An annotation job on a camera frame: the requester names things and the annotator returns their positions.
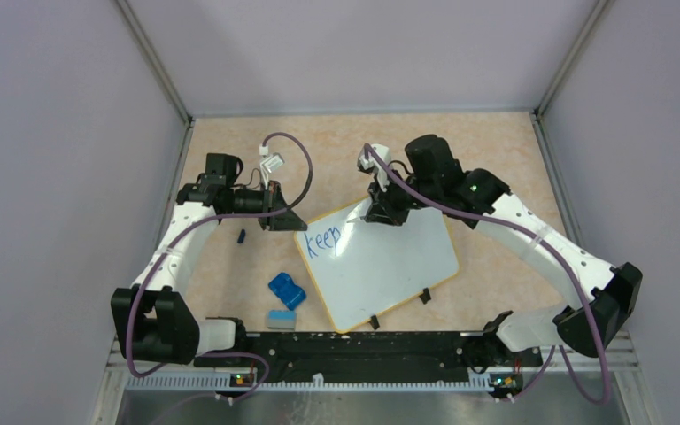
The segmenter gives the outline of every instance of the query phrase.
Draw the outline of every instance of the whiteboard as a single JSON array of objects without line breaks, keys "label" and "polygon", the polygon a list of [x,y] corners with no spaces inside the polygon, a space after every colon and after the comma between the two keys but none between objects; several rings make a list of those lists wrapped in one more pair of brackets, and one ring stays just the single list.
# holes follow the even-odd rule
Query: whiteboard
[{"label": "whiteboard", "polygon": [[361,220],[370,204],[366,198],[311,221],[306,232],[296,232],[306,269],[339,333],[460,270],[441,212],[411,211],[406,224],[395,227]]}]

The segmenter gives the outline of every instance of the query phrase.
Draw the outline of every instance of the handwritten text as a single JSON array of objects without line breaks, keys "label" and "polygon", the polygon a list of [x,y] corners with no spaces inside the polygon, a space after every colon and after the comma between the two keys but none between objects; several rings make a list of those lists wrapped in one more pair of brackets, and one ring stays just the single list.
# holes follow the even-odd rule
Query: handwritten text
[{"label": "handwritten text", "polygon": [[304,233],[306,240],[306,249],[309,251],[309,259],[319,257],[320,250],[334,250],[337,254],[337,241],[340,240],[340,230],[338,228],[328,228],[324,233],[318,233],[315,237],[310,237],[308,233]]}]

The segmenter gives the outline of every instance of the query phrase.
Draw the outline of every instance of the gray wall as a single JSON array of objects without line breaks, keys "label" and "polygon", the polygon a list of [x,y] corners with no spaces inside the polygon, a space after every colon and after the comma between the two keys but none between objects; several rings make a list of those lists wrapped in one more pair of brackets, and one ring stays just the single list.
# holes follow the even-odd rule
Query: gray wall
[{"label": "gray wall", "polygon": [[529,108],[595,0],[131,0],[192,113]]},{"label": "gray wall", "polygon": [[85,423],[182,124],[110,0],[0,1],[0,423]]},{"label": "gray wall", "polygon": [[547,126],[588,248],[643,271],[629,328],[680,423],[680,2],[616,2]]}]

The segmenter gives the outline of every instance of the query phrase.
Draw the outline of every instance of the tabletop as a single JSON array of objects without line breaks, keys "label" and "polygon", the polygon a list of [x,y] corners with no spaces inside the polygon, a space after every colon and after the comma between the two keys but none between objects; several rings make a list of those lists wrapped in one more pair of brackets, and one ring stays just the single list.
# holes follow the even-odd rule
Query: tabletop
[{"label": "tabletop", "polygon": [[[386,145],[393,158],[407,162],[406,144],[434,133],[449,142],[463,170],[491,171],[533,212],[563,232],[527,112],[198,119],[181,183],[196,180],[205,170],[209,152],[240,157],[245,169],[238,182],[246,183],[252,168],[259,164],[259,143],[275,131],[297,137],[312,157],[311,190],[294,209],[304,221],[366,195],[371,177],[356,167],[363,143]],[[303,154],[285,138],[274,139],[269,147],[285,159],[286,164],[271,178],[281,183],[290,202],[304,186],[307,166]],[[432,299],[426,305],[415,299],[380,316],[379,330],[479,330],[506,310],[528,311],[561,301],[543,277],[507,248],[460,222],[449,224],[460,273],[432,289]],[[238,244],[242,229],[246,237]],[[307,295],[296,309],[297,330],[332,330],[293,236],[293,232],[262,231],[255,219],[224,220],[203,249],[185,295],[195,318],[237,317],[248,330],[266,330],[267,313],[285,310],[267,284],[286,272]],[[365,325],[356,330],[372,329]]]}]

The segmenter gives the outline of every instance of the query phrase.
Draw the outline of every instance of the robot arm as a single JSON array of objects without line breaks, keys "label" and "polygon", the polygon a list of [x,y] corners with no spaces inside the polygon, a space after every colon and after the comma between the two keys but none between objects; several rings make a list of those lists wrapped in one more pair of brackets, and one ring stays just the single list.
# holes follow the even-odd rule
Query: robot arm
[{"label": "robot arm", "polygon": [[[387,148],[381,145],[372,145],[372,148],[381,154],[383,161],[390,162]],[[406,155],[413,168],[406,183],[423,196],[459,211],[508,220],[537,235],[530,238],[499,224],[453,217],[504,244],[537,270],[565,300],[560,305],[532,312],[500,314],[490,329],[501,342],[512,352],[539,345],[565,344],[586,356],[598,357],[577,291],[564,268],[540,245],[541,240],[571,265],[583,294],[590,300],[604,346],[608,346],[634,309],[642,280],[640,271],[630,263],[615,268],[582,250],[538,218],[490,172],[482,169],[463,172],[442,138],[419,137],[406,146]],[[411,209],[427,206],[389,182],[380,165],[365,152],[359,156],[359,169],[375,174],[375,181],[368,188],[372,204],[364,221],[402,226]]]},{"label": "robot arm", "polygon": [[[151,268],[164,256],[142,294],[135,317],[132,351],[139,360],[188,364],[198,354],[227,350],[236,340],[236,323],[230,319],[201,323],[192,316],[183,301],[202,249],[218,227],[217,214],[255,214],[281,210],[287,205],[279,182],[269,181],[263,173],[259,189],[235,185],[243,170],[238,157],[210,153],[205,172],[197,182],[183,186],[176,197],[173,215],[166,234],[147,267],[130,288],[118,288],[111,298],[113,321],[119,341],[127,335],[133,300]],[[193,227],[195,223],[208,220]],[[307,226],[293,211],[259,219],[267,230],[306,230]],[[184,237],[182,232],[189,230]],[[120,344],[124,357],[126,347]]]}]

